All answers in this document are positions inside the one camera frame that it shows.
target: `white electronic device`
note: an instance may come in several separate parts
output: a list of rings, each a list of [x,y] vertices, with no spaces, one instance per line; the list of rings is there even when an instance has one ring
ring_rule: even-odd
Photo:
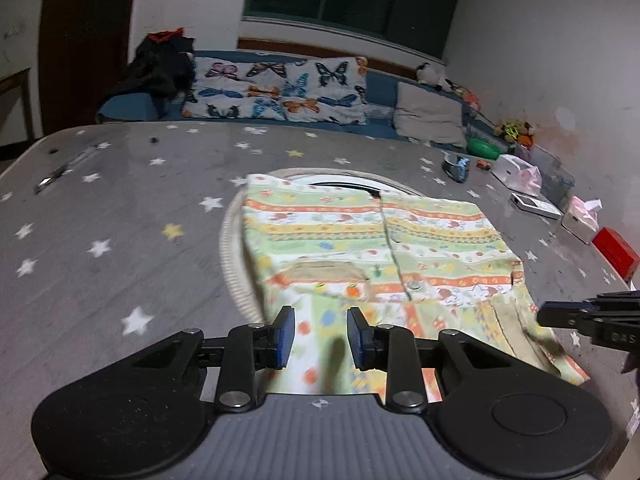
[[[520,195],[518,193],[512,193],[511,200],[513,200],[523,211],[529,211],[530,213],[535,213],[547,218],[553,218],[554,220],[562,218],[562,211],[549,202],[543,202],[537,198]]]

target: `brown door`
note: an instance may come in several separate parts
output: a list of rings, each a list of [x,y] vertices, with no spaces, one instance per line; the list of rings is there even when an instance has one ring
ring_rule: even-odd
[[[127,64],[132,0],[42,0],[38,79],[45,135],[95,123]]]

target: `star print tablecloth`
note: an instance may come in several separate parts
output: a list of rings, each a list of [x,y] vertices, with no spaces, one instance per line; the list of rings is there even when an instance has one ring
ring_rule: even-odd
[[[289,363],[270,391],[384,399],[385,374],[356,370],[344,351],[352,306],[372,325],[432,339],[462,330],[574,384],[587,378],[536,323],[522,262],[475,204],[385,191],[375,199],[265,174],[248,180],[244,239],[266,317],[283,304],[296,311]],[[430,400],[440,400],[433,370],[424,378]]]
[[[92,146],[70,173],[34,194],[45,176]],[[225,285],[218,244],[225,209],[248,174],[348,168],[432,198],[473,202],[524,264],[536,304],[624,288],[593,247],[514,208],[490,173],[473,168],[460,185],[441,161],[439,150],[408,142],[197,121],[84,126],[34,145],[0,176],[0,478],[43,476],[29,424],[48,393],[183,328],[216,337],[246,322]],[[624,441],[636,399],[632,380],[619,374],[624,356],[578,335],[574,345],[570,331],[558,337]],[[216,371],[209,377],[206,399]]]

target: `green bowl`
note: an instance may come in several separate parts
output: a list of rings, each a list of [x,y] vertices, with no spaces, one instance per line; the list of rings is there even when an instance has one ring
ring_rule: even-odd
[[[467,139],[466,151],[469,155],[488,158],[489,160],[497,160],[500,156],[498,148],[480,139]]]

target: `silver screw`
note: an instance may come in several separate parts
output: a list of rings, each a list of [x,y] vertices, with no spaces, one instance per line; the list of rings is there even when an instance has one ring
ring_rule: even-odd
[[[246,406],[250,400],[251,397],[246,393],[237,390],[231,390],[230,392],[225,392],[220,395],[220,402],[230,408],[242,408]]]
[[[421,396],[421,394],[417,394],[416,392],[405,390],[404,392],[398,392],[394,394],[393,400],[400,406],[404,406],[406,408],[415,408],[416,406],[420,406],[423,403],[424,397]]]

